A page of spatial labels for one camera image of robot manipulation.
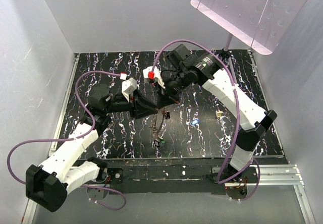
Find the metal key organizer disc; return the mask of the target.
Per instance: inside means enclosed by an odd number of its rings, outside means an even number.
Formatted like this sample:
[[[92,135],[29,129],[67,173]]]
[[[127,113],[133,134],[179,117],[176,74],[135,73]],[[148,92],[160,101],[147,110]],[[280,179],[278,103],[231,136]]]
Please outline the metal key organizer disc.
[[[153,115],[152,125],[150,126],[154,140],[162,139],[164,121],[170,118],[169,111],[165,111],[164,109],[162,109],[160,111],[160,114],[161,114],[160,125],[159,126],[157,125],[157,118],[159,116],[159,113],[157,113]]]

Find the blue key tag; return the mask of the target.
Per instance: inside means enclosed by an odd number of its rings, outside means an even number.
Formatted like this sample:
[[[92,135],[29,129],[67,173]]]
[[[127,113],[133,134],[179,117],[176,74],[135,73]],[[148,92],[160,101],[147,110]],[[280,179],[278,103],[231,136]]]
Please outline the blue key tag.
[[[197,125],[199,123],[199,119],[194,119],[194,120],[192,120],[191,122],[190,122],[190,124],[192,125],[192,126],[195,126],[195,125]]]

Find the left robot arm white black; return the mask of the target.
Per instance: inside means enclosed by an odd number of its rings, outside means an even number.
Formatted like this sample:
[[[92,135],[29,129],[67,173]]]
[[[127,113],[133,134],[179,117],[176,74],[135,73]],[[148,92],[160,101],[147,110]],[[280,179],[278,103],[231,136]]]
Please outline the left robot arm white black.
[[[90,157],[80,166],[73,168],[79,156],[108,128],[111,113],[128,111],[131,118],[141,119],[157,113],[157,106],[144,97],[136,85],[123,82],[122,92],[112,96],[106,84],[94,86],[88,98],[88,113],[70,137],[48,159],[40,165],[31,165],[26,171],[26,197],[51,212],[57,211],[68,194],[94,181],[101,184],[109,177],[107,164]]]

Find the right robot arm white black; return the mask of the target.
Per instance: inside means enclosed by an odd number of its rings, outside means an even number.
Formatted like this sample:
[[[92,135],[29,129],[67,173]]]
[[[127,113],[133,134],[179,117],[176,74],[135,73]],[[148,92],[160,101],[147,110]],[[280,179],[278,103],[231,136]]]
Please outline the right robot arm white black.
[[[197,57],[180,44],[167,55],[175,74],[165,77],[156,67],[155,58],[146,78],[157,81],[159,87],[157,105],[163,108],[178,103],[178,94],[191,84],[198,84],[215,96],[236,118],[234,139],[222,164],[216,182],[230,180],[240,182],[247,176],[257,145],[277,118],[274,110],[265,110],[252,101],[234,82],[233,75],[223,61],[207,50]]]

